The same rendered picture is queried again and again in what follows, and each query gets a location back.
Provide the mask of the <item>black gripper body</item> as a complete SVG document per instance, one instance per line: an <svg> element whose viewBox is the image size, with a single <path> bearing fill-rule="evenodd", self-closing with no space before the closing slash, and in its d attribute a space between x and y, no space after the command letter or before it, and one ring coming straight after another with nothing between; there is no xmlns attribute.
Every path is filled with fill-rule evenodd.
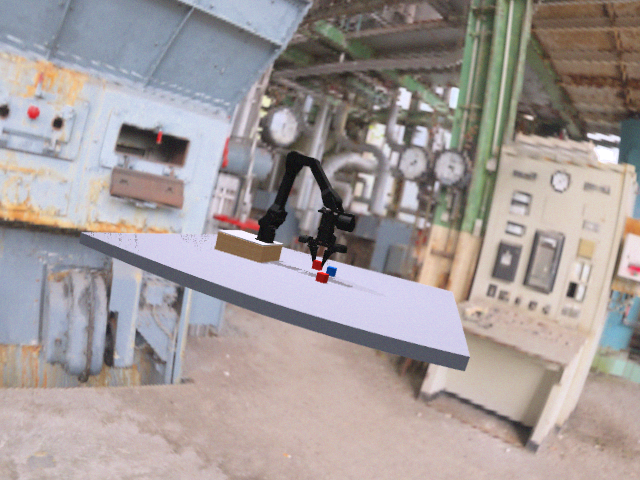
<svg viewBox="0 0 640 480"><path fill-rule="evenodd" d="M318 227L318 235L316 239L311 236L300 235L298 241L302 243L308 243L310 246L324 246L329 251L336 251L339 253L347 253L347 246L341 244L331 244L334 228L320 225ZM320 242L319 242L320 241ZM322 243L321 243L322 242ZM326 244L325 244L326 243Z"/></svg>

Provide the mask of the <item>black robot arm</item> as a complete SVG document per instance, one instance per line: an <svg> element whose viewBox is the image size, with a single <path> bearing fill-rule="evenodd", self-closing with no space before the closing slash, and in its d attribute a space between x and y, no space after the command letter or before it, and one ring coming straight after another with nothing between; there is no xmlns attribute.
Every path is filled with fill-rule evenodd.
<svg viewBox="0 0 640 480"><path fill-rule="evenodd" d="M323 213L320 225L352 232L355 228L355 215L347 214L342 206L342 198L331 187L328 178L319 162L319 160L304 156L298 151L292 151L286 157L286 172L283 177L278 195L275 202L270 206L266 215L258 220L260 225L256 240L274 244L275 229L285 221L287 213L285 204L291 191L296 174L302 169L303 165L310 167L314 178L321 189L321 197L325 207L318 212ZM333 212L338 213L335 215Z"/></svg>

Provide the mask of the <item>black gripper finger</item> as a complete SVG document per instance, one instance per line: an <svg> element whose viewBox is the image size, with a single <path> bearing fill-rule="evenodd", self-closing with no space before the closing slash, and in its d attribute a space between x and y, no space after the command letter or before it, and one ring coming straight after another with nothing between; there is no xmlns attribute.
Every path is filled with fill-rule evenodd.
<svg viewBox="0 0 640 480"><path fill-rule="evenodd" d="M327 259L330 257L330 255L331 255L332 253L336 253L336 251L329 251L329 250L325 250L325 251L324 251L324 255L323 255L323 259L322 259L321 267L323 267L323 266L324 266L324 264L326 263Z"/></svg>
<svg viewBox="0 0 640 480"><path fill-rule="evenodd" d="M311 257L312 257L312 263L313 263L313 260L316 260L317 250L318 250L319 246L310 246L310 245L307 245L307 246L310 249Z"/></svg>

